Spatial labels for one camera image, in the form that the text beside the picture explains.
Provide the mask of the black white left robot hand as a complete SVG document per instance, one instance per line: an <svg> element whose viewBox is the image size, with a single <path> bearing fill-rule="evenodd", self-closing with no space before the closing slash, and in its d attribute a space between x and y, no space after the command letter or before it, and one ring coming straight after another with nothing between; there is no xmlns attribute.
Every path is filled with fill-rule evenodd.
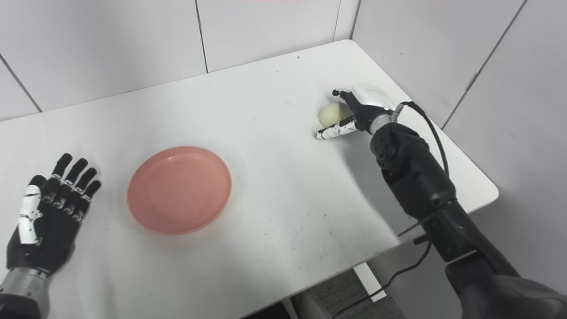
<svg viewBox="0 0 567 319"><path fill-rule="evenodd" d="M64 153L49 177L35 175L22 197L18 224L7 245L8 270L55 274L71 256L93 196L101 187L85 158Z"/></svg>

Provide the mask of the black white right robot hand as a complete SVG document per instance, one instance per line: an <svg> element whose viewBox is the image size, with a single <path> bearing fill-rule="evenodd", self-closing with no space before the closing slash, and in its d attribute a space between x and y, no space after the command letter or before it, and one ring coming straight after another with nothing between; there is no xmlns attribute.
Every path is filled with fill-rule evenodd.
<svg viewBox="0 0 567 319"><path fill-rule="evenodd" d="M315 133L318 140L334 139L355 131L372 135L380 126L392 121L394 103L379 87L359 84L350 90L334 89L331 94L344 101L351 115L318 130Z"/></svg>

